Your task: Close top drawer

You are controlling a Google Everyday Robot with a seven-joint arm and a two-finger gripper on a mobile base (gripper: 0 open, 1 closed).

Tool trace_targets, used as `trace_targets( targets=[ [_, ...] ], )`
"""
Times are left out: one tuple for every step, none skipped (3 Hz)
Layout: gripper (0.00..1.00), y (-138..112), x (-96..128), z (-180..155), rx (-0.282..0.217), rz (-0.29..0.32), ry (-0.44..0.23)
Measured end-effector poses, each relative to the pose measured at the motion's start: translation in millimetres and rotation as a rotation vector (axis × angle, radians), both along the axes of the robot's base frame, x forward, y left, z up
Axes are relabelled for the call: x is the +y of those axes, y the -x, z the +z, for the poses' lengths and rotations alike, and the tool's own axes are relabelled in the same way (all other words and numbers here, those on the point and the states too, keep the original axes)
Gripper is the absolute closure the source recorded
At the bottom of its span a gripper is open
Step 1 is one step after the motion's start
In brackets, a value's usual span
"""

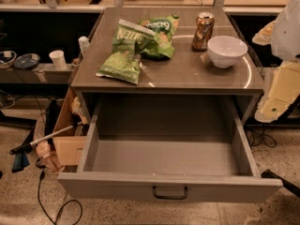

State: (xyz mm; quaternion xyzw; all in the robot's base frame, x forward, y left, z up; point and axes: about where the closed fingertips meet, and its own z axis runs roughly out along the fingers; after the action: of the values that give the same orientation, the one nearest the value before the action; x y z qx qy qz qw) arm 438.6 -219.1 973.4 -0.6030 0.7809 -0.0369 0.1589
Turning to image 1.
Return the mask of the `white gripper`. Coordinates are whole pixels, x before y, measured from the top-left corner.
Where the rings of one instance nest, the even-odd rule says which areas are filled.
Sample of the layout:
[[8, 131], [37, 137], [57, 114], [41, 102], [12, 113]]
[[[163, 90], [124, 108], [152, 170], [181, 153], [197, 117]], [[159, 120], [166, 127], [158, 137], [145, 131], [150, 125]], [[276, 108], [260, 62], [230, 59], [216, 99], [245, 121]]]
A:
[[254, 35], [252, 42], [261, 46], [271, 43], [272, 54], [286, 60], [273, 71], [269, 89], [254, 114], [257, 121], [271, 123], [300, 96], [300, 0], [291, 0], [275, 21]]

